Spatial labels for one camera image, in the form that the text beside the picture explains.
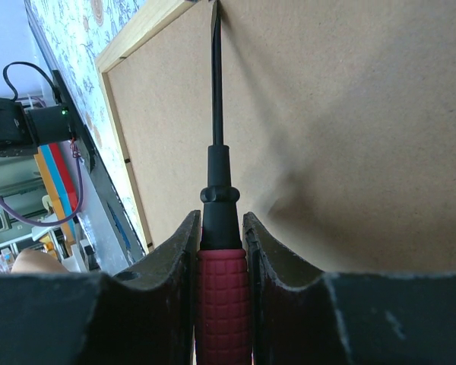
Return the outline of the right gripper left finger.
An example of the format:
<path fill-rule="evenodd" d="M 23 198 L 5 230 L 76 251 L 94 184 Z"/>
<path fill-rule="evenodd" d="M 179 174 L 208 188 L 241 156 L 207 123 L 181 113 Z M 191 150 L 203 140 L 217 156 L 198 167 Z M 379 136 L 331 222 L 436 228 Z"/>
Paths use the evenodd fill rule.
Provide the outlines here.
<path fill-rule="evenodd" d="M 0 364 L 190 364 L 200 220 L 117 275 L 0 274 Z"/>

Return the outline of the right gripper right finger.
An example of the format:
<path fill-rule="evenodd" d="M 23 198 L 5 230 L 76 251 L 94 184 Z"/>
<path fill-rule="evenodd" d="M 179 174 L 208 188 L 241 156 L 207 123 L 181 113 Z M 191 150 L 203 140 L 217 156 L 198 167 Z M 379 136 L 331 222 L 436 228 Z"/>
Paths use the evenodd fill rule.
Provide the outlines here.
<path fill-rule="evenodd" d="M 257 364 L 456 364 L 456 273 L 323 272 L 243 218 Z"/>

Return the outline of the red black screwdriver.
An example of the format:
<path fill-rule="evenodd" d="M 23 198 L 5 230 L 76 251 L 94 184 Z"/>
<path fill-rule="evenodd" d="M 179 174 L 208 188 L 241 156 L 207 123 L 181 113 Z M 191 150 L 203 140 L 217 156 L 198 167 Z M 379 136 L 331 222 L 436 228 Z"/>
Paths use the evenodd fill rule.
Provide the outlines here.
<path fill-rule="evenodd" d="M 220 3 L 211 19 L 213 140 L 207 150 L 207 186 L 197 254 L 195 354 L 199 364 L 250 364 L 249 280 L 233 187 L 230 149 L 223 135 L 222 40 Z"/>

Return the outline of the wooden picture frame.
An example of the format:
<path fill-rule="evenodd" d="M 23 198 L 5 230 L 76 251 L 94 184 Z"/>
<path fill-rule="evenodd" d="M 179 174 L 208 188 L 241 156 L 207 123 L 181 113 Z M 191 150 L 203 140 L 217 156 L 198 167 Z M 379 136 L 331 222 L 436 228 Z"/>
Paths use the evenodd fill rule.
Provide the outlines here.
<path fill-rule="evenodd" d="M 224 141 L 251 211 L 326 271 L 456 271 L 456 1 L 222 1 Z M 96 60 L 144 236 L 201 207 L 211 14 L 143 5 Z"/>

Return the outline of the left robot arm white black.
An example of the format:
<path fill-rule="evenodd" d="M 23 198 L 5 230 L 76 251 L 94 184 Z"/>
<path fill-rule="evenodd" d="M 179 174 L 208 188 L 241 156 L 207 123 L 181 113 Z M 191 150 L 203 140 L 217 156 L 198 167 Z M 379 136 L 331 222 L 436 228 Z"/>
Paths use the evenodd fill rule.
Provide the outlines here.
<path fill-rule="evenodd" d="M 75 137 L 73 113 L 66 105 L 25 109 L 0 98 L 0 157 L 32 156 L 40 146 Z"/>

